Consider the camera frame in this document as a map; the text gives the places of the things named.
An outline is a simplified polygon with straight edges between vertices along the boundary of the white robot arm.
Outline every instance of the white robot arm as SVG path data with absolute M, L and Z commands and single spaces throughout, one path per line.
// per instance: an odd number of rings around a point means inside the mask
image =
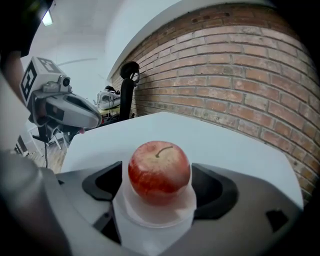
M 40 141 L 48 142 L 58 132 L 77 132 L 101 124 L 98 110 L 86 99 L 72 93 L 70 77 L 51 60 L 32 57 L 20 84 L 29 120 L 38 126 Z M 40 106 L 45 116 L 39 117 Z

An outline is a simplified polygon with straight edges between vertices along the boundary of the light fixture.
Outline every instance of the light fixture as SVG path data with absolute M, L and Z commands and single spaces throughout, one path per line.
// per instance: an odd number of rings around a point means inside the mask
M 49 25 L 51 25 L 53 23 L 49 10 L 45 13 L 45 15 L 44 15 L 44 17 L 42 19 L 42 22 L 43 22 L 43 24 L 45 26 L 49 26 Z

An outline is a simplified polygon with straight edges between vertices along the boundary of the table surface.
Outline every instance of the table surface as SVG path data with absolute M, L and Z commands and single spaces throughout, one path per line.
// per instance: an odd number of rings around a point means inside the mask
M 92 129 L 76 135 L 65 156 L 61 172 L 106 167 L 122 161 L 122 175 L 134 151 L 149 141 L 168 141 L 182 148 L 190 163 L 229 169 L 273 184 L 303 209 L 296 175 L 286 156 L 248 136 L 194 118 L 160 112 Z M 185 226 L 146 230 L 116 216 L 122 245 L 140 253 L 156 255 L 184 232 Z

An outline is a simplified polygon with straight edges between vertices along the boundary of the red apple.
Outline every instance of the red apple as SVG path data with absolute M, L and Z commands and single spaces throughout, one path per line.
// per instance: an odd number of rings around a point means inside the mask
M 133 153 L 128 175 L 134 191 L 153 205 L 168 204 L 180 195 L 190 179 L 190 164 L 177 145 L 147 142 Z

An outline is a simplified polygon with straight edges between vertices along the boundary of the brick wall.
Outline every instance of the brick wall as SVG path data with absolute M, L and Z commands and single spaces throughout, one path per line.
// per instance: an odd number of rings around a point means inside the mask
M 125 61 L 140 65 L 132 111 L 168 111 L 284 152 L 311 198 L 319 174 L 320 88 L 306 48 L 267 7 L 213 6 L 155 31 Z M 119 70 L 112 77 L 119 90 Z

